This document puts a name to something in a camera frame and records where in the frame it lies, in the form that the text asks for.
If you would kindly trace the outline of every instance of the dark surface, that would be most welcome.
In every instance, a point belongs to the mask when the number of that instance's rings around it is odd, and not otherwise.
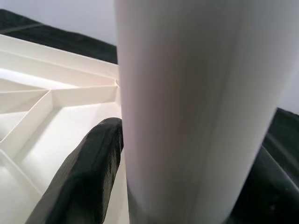
[[[121,119],[100,122],[65,159],[26,224],[102,224],[122,149]]]
[[[0,9],[0,34],[117,63],[117,52],[114,45],[46,26],[3,9]]]
[[[231,214],[231,224],[298,224],[298,162],[299,116],[278,108]]]

